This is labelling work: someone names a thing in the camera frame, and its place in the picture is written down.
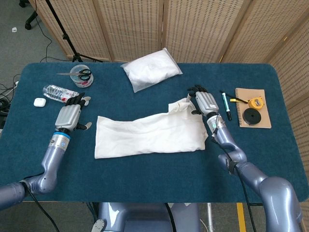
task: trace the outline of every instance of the brown notebook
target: brown notebook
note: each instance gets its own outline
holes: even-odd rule
[[[243,100],[249,100],[256,97],[262,97],[264,101],[264,107],[259,110],[261,114],[261,121],[255,125],[249,125],[243,120],[242,113],[249,108],[248,104],[237,102],[237,114],[238,114],[238,120],[239,120],[239,126],[240,127],[249,127],[249,128],[271,128],[271,123],[268,115],[268,109],[266,104],[266,98],[265,98],[265,91],[263,89],[248,89],[248,88],[236,88],[235,89],[235,96],[237,98],[243,99]]]

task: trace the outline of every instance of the black tape roll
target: black tape roll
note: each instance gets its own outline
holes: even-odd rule
[[[248,108],[243,112],[242,118],[249,125],[255,125],[261,121],[261,114],[256,109]]]

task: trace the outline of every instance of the table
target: table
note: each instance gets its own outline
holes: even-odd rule
[[[172,77],[138,93],[119,63],[86,63],[92,86],[81,89],[68,72],[76,63],[34,63],[21,75],[0,139],[0,186],[42,171],[41,160],[54,132],[62,103],[47,99],[44,108],[33,101],[54,84],[91,96],[80,122],[93,122],[77,130],[58,172],[56,189],[38,196],[41,201],[88,202],[244,202],[239,179],[219,167],[222,151],[206,140],[206,150],[173,154],[145,154],[114,159],[94,159],[98,116],[128,121],[168,111],[168,103],[186,97],[187,88],[201,84],[213,94],[236,143],[248,161],[269,176],[289,180],[300,201],[309,188],[275,70],[267,64],[179,64],[183,75]],[[265,89],[272,129],[240,128],[236,107],[230,103],[232,121],[226,118],[219,90],[233,94],[237,87]],[[260,202],[248,189],[249,200]]]

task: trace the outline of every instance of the blue ring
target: blue ring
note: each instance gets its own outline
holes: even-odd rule
[[[66,136],[68,139],[71,139],[71,137],[68,134],[66,134],[66,133],[55,132],[54,134],[60,134],[60,135]]]

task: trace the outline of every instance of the water bottle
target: water bottle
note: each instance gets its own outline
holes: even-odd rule
[[[72,90],[68,90],[66,88],[54,86],[54,85],[46,85],[43,88],[43,94],[53,100],[66,103],[69,98],[75,97],[79,95],[78,92],[74,92]]]

